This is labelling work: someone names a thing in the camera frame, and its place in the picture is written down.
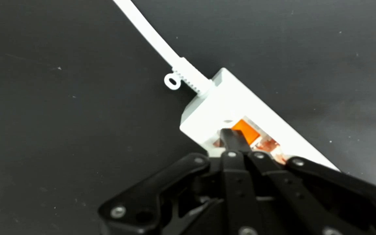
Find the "white power strip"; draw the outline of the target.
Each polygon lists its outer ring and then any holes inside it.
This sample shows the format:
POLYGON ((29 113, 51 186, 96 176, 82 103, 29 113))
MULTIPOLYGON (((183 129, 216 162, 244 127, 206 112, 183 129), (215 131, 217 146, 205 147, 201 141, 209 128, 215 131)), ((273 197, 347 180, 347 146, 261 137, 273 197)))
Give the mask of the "white power strip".
POLYGON ((214 87, 195 97, 181 116, 180 130, 202 147, 208 156, 225 150, 220 140, 224 128, 243 133, 254 151, 270 153, 280 164, 292 156, 337 170, 337 167, 285 122, 227 69, 212 79, 214 87))

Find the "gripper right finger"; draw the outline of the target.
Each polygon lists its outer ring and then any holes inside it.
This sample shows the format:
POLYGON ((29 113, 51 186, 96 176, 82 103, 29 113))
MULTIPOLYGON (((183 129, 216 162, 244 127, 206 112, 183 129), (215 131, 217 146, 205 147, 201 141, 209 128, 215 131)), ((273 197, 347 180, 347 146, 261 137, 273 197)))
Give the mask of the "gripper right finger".
POLYGON ((240 133, 239 235, 376 235, 376 185, 297 156, 280 166, 240 133))

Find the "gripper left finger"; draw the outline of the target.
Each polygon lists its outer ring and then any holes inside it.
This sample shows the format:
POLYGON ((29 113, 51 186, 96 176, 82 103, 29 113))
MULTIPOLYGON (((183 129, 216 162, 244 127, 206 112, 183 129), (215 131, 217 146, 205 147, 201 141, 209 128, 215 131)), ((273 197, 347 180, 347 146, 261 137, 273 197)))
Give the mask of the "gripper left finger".
POLYGON ((100 235, 256 235, 259 207, 243 133, 222 129, 219 158, 190 153, 107 200, 100 235))

